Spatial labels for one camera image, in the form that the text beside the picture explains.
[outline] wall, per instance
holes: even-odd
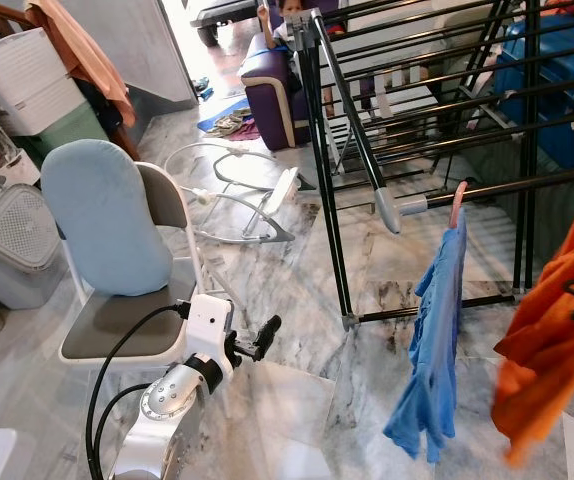
[[[125,83],[172,102],[194,98],[158,0],[61,0]],[[0,0],[23,9],[23,0]]]

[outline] white metal frame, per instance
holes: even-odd
[[[252,156],[264,158],[264,159],[269,160],[270,162],[274,162],[274,163],[276,162],[276,160],[273,157],[266,155],[264,153],[251,152],[251,151],[244,149],[244,148],[236,148],[236,147],[231,147],[228,145],[223,145],[220,143],[213,143],[213,142],[190,143],[189,145],[185,145],[183,147],[180,147],[179,149],[175,150],[174,152],[172,152],[167,157],[167,159],[165,160],[165,163],[163,164],[163,169],[165,170],[165,172],[168,172],[167,167],[169,165],[169,162],[171,161],[172,158],[174,158],[180,152],[182,152],[184,150],[188,150],[190,148],[197,148],[197,147],[204,147],[204,146],[219,147],[219,148],[224,148],[225,150],[227,150],[227,153],[225,153],[224,155],[219,157],[213,163],[213,169],[214,169],[214,173],[215,173],[216,177],[219,180],[225,182],[226,186],[223,189],[223,191],[220,193],[211,193],[211,192],[207,192],[206,190],[201,190],[201,189],[197,189],[197,188],[189,188],[189,187],[185,187],[182,185],[178,186],[178,188],[180,190],[184,190],[184,191],[190,192],[193,195],[195,195],[198,198],[199,203],[205,204],[205,205],[210,204],[210,203],[212,204],[211,209],[209,210],[209,212],[207,213],[207,215],[205,216],[203,221],[197,227],[194,228],[195,234],[200,236],[200,237],[203,237],[203,238],[208,238],[208,239],[215,240],[218,242],[232,243],[232,244],[290,242],[290,241],[294,240],[294,236],[291,233],[285,231],[278,224],[278,222],[276,222],[272,218],[272,215],[274,215],[276,213],[278,208],[277,207],[272,208],[271,212],[270,212],[270,211],[268,211],[269,209],[265,209],[265,207],[268,204],[272,204],[274,206],[275,205],[280,206],[280,204],[282,204],[282,202],[288,196],[291,189],[294,188],[293,186],[294,186],[294,183],[296,182],[296,180],[299,179],[301,181],[301,183],[303,182],[302,177],[300,177],[298,174],[298,169],[297,168],[285,169],[285,171],[283,172],[283,175],[281,176],[278,184],[274,188],[267,188],[264,186],[252,185],[252,184],[245,183],[245,182],[242,182],[239,180],[227,178],[221,172],[218,171],[218,165],[220,164],[220,162],[222,162],[225,158],[227,158],[229,156],[240,157],[242,155],[252,155]],[[226,193],[227,190],[232,185],[241,185],[243,187],[250,188],[252,190],[258,190],[259,192],[265,192],[265,195],[263,196],[260,204],[258,206],[256,206],[256,205],[246,201],[243,198],[240,198],[240,197],[235,196],[235,195],[227,194]],[[211,233],[202,229],[203,225],[205,224],[207,219],[211,216],[211,214],[214,212],[214,210],[216,209],[216,207],[218,205],[218,202],[221,199],[231,200],[233,202],[239,203],[239,204],[244,205],[245,207],[251,209],[254,212],[253,216],[249,220],[249,223],[244,228],[244,230],[241,234],[241,238],[220,237],[218,235],[211,234]],[[275,230],[275,232],[276,232],[275,235],[251,235],[250,234],[259,218],[262,219],[263,221],[265,221],[267,224],[269,224],[269,226],[271,226]]]
[[[162,168],[153,165],[153,164],[146,164],[147,168],[152,168],[160,173],[162,173],[172,185],[174,185],[176,192],[178,193],[178,199],[180,201],[180,205],[182,206],[185,212],[185,218],[187,221],[187,226],[185,227],[185,233],[187,235],[187,243],[189,246],[189,256],[192,260],[192,266],[194,269],[194,275],[196,277],[196,287],[194,292],[192,293],[192,298],[198,294],[207,294],[207,295],[218,295],[218,294],[226,294],[233,302],[241,309],[243,313],[245,313],[245,307],[242,303],[240,297],[234,292],[232,286],[229,282],[214,268],[211,262],[209,262],[200,252],[196,245],[196,238],[194,236],[194,229],[189,217],[189,210],[187,208],[187,201],[185,200],[185,196],[181,188],[179,188],[176,183],[174,182],[171,175],[165,172]],[[67,259],[67,263],[69,265],[69,269],[71,272],[72,279],[74,281],[74,286],[76,288],[76,293],[78,295],[78,299],[80,300],[82,305],[85,305],[91,295],[93,294],[93,289],[87,291],[85,289],[83,280],[78,273],[78,269],[74,264],[71,251],[67,245],[67,242],[63,240],[63,249],[65,251],[65,258]],[[205,276],[208,275],[212,277],[216,283],[218,283],[222,289],[220,290],[205,290]],[[167,349],[165,352],[162,352],[157,355],[149,355],[143,357],[114,357],[111,363],[111,370],[127,370],[127,369],[146,369],[146,368],[159,368],[165,365],[169,365],[173,362],[180,361],[183,357],[185,352],[185,329],[186,329],[186,322],[183,323],[183,326],[180,331],[180,335],[174,342],[174,344]],[[85,369],[93,369],[99,368],[102,363],[105,361],[105,358],[82,358],[82,359],[71,359],[66,358],[62,354],[62,346],[65,342],[60,345],[58,349],[58,357],[61,362],[66,365],[78,368],[85,368]]]

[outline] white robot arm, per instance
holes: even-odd
[[[230,329],[233,304],[196,295],[186,319],[189,358],[142,394],[136,423],[120,449],[110,480],[177,480],[185,454],[197,438],[205,405],[216,387],[229,382],[242,358],[261,360],[280,328],[274,316],[253,342]]]

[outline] blue shirt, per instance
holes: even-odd
[[[427,431],[427,461],[437,462],[443,436],[453,438],[456,409],[456,336],[462,300],[467,227],[463,210],[458,226],[442,245],[416,295],[422,296],[409,358],[411,379],[383,433],[416,458],[420,433]]]

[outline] pink hanger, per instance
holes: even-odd
[[[451,215],[449,216],[449,228],[456,228],[458,225],[458,212],[460,211],[460,204],[463,203],[463,193],[467,189],[467,182],[462,181],[458,184],[456,193],[454,193],[454,204],[451,207]]]

